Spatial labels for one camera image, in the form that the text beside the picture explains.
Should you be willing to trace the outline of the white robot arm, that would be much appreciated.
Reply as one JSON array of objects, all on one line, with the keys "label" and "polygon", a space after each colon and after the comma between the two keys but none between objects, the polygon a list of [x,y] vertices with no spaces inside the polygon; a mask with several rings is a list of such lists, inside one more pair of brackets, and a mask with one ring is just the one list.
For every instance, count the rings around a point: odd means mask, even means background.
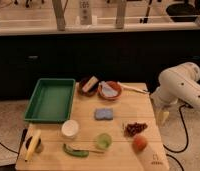
[{"label": "white robot arm", "polygon": [[158,77],[159,86],[150,95],[156,123],[162,125],[169,116],[167,108],[179,99],[200,112],[200,67],[186,62],[163,70]]}]

